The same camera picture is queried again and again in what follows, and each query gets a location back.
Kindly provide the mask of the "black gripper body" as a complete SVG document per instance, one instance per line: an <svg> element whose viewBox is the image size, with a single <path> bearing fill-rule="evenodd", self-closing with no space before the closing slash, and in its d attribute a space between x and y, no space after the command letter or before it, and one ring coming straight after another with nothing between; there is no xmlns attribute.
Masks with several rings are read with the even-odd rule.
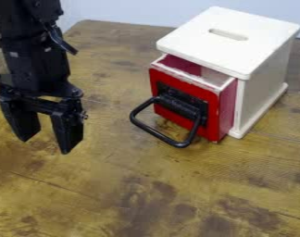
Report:
<svg viewBox="0 0 300 237"><path fill-rule="evenodd" d="M83 93L68 81L65 46L47 33L14 38L0 34L0 52L8 68L0 74L0 108L5 115L83 114Z"/></svg>

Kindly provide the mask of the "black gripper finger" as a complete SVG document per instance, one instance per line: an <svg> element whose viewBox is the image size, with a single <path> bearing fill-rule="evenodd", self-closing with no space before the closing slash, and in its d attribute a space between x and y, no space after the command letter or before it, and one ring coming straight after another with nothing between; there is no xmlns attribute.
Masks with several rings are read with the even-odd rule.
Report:
<svg viewBox="0 0 300 237"><path fill-rule="evenodd" d="M83 140L84 112L53 112L49 116L59 150L67 155Z"/></svg>
<svg viewBox="0 0 300 237"><path fill-rule="evenodd" d="M41 129L37 113L28 111L20 101L1 96L0 109L13 134L25 142Z"/></svg>

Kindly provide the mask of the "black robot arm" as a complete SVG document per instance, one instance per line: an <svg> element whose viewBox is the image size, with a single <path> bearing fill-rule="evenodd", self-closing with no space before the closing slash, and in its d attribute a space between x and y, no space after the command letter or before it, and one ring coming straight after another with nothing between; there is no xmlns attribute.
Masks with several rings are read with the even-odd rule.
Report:
<svg viewBox="0 0 300 237"><path fill-rule="evenodd" d="M59 0L0 0L0 50L8 73L0 74L0 108L21 141L41 130L49 117L59 150L71 152L83 139L81 90L69 82L67 55L77 50L56 24Z"/></svg>

